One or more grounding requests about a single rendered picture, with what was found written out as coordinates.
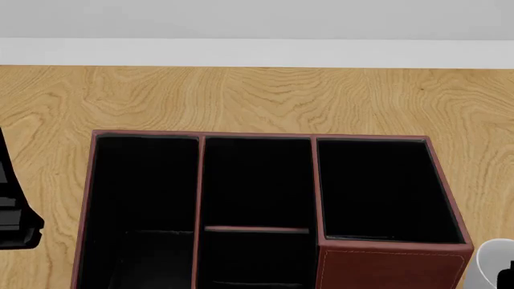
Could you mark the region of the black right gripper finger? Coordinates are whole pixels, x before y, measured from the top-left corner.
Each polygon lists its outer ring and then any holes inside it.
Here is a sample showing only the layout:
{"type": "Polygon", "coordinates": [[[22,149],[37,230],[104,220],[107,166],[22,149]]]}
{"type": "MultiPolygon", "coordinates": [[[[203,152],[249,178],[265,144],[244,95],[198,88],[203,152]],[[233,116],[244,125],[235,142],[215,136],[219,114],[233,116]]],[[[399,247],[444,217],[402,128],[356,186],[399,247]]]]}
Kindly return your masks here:
{"type": "Polygon", "coordinates": [[[514,261],[497,275],[497,289],[514,289],[514,261]]]}

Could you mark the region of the brown leather desk caddy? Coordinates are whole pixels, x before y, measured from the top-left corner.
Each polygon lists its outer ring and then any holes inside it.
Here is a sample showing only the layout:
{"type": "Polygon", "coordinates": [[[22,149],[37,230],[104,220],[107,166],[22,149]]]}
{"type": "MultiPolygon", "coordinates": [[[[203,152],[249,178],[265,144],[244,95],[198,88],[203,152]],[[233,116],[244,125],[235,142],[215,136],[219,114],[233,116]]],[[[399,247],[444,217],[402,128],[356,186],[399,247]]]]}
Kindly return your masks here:
{"type": "Polygon", "coordinates": [[[455,289],[428,136],[96,130],[71,289],[455,289]]]}

